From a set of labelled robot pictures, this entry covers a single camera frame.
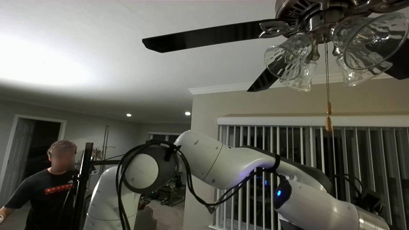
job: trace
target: white robotic arm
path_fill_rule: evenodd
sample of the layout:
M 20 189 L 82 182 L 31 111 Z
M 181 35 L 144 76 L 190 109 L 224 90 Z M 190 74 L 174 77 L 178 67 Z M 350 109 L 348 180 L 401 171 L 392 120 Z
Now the white robotic arm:
M 286 178 L 275 192 L 275 209 L 285 220 L 300 229 L 388 229 L 388 225 L 380 216 L 334 198 L 328 193 L 330 188 L 326 183 L 308 173 L 304 166 L 254 148 L 230 148 L 194 132 L 183 133 L 175 146 L 180 147 L 192 175 L 220 189 L 235 187 L 258 168 L 275 169 L 277 174 Z M 142 154 L 129 164 L 129 171 L 125 174 L 133 187 L 143 191 L 157 180 L 161 166 L 152 156 Z M 116 170 L 112 169 L 102 174 L 91 200 L 86 230 L 121 229 L 115 177 Z M 139 194 L 124 188 L 121 198 L 132 225 L 137 215 Z

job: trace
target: white ceiling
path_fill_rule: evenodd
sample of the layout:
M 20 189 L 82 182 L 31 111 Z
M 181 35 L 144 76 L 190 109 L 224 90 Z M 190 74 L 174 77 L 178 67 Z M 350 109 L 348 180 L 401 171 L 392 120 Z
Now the white ceiling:
M 273 18 L 273 8 L 272 0 L 1 0 L 0 96 L 116 119 L 132 113 L 138 123 L 183 123 L 190 91 L 244 91 L 263 71 L 265 50 L 284 39 L 171 54 L 146 50 L 142 39 Z

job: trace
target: ceiling fan blade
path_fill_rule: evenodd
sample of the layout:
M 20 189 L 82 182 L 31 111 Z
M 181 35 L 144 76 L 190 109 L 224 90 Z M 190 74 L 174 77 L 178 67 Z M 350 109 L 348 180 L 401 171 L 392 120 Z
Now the ceiling fan blade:
M 277 81 L 268 69 L 257 78 L 257 81 L 247 90 L 247 92 L 258 92 L 268 90 Z
M 392 68 L 390 68 L 386 73 L 396 79 L 406 79 L 409 78 L 409 40 L 400 48 L 397 53 L 395 53 L 388 62 L 394 63 Z
M 220 27 L 210 27 L 203 30 L 195 31 L 187 31 L 180 33 L 157 36 L 157 37 L 148 37 L 143 39 L 142 42 L 149 50 L 157 53 L 171 53 L 178 50 L 185 49 L 194 49 L 201 46 L 208 45 L 217 45 L 225 42 L 235 42 L 243 40 L 253 40 L 258 39 L 261 33 L 265 31 L 261 28 L 262 25 L 268 25 L 267 31 L 268 35 L 279 36 L 279 32 L 285 32 L 290 27 L 277 19 L 265 19 L 265 21 L 254 21 L 254 22 L 245 22 L 238 25 L 226 25 Z

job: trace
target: ceiling fan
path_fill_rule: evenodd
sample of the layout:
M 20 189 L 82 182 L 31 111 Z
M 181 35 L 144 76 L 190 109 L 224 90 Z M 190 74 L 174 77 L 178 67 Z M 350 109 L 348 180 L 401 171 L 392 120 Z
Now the ceiling fan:
M 409 78 L 408 19 L 396 10 L 409 0 L 276 0 L 276 18 L 218 26 L 143 39 L 147 49 L 171 53 L 225 42 L 284 36 L 288 40 L 265 53 L 266 69 L 248 88 L 270 88 L 277 79 L 309 91 L 318 45 L 334 42 L 332 55 L 348 86 L 381 73 Z

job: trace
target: person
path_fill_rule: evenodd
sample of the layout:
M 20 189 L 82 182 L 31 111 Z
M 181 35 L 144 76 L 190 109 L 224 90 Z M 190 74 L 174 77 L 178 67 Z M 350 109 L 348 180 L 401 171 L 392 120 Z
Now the person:
M 69 141 L 52 143 L 47 150 L 49 168 L 18 187 L 0 210 L 0 229 L 14 210 L 28 201 L 31 210 L 25 230 L 70 230 L 74 202 L 74 155 L 77 146 Z

